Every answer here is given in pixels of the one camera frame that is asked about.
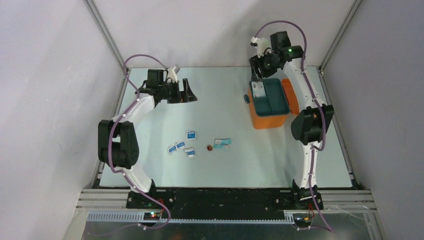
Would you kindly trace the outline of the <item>teal bandage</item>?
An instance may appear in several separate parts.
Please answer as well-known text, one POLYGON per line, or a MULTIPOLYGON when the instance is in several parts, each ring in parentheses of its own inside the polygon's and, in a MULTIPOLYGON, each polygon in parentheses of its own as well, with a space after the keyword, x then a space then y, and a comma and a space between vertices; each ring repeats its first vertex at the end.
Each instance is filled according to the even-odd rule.
POLYGON ((228 150, 231 144, 232 140, 230 138, 217 138, 214 140, 213 148, 228 150))

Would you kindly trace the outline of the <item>blue white sachet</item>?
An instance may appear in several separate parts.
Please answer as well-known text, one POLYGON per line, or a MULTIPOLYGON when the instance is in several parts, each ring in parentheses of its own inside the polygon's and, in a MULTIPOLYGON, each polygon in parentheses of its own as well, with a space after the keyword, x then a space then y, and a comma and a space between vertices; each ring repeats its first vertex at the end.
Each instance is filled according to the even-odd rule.
POLYGON ((263 81, 252 81, 251 82, 251 94, 254 98, 265 98, 265 97, 267 97, 264 82, 263 81))

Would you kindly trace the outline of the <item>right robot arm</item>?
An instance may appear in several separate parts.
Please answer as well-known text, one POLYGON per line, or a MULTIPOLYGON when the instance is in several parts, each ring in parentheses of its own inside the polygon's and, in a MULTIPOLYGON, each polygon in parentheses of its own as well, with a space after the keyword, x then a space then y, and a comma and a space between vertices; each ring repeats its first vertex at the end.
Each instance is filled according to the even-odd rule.
POLYGON ((317 154, 325 146, 328 127, 334 115, 316 92, 305 68, 306 48, 292 45, 286 31, 267 38, 252 37, 257 53, 249 59, 251 79, 244 100, 255 129, 278 128, 289 114, 293 138, 302 143, 303 160, 298 160, 292 181, 291 204, 304 209, 317 195, 317 154))

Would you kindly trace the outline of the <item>teal divided tray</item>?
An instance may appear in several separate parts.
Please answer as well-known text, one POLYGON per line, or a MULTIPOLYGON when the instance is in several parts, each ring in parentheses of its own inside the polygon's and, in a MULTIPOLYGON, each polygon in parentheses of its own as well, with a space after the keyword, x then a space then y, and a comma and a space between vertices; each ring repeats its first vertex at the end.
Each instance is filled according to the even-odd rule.
MULTIPOLYGON (((262 80, 265 85, 267 97, 249 98, 250 107, 258 117, 283 116, 290 113, 288 99, 286 97, 282 81, 278 78, 267 78, 262 80)), ((251 82, 249 82, 249 93, 252 93, 251 82)))

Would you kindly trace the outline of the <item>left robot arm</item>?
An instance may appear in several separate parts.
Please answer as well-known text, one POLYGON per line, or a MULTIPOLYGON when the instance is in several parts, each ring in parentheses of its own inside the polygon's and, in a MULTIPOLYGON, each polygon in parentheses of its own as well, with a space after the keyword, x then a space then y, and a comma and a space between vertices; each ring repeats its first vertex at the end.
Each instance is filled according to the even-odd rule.
POLYGON ((124 112, 98 124, 99 160, 107 164, 113 173, 122 174, 133 191, 141 192, 138 201, 145 208, 156 206, 158 194, 151 190, 153 180, 142 167, 136 166, 140 156, 136 127, 161 101, 181 104, 198 100, 188 79, 178 80, 179 70, 178 65, 149 69, 147 79, 141 87, 135 88, 134 100, 124 112))

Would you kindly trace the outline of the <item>orange medicine kit box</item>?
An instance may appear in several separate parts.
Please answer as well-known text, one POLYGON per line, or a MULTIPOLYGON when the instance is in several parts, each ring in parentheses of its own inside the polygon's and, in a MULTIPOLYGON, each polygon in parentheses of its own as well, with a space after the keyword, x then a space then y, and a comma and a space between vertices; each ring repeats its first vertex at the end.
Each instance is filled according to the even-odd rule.
POLYGON ((297 116, 300 113, 297 96, 287 78, 250 81, 243 97, 257 130, 282 127, 289 114, 297 116))

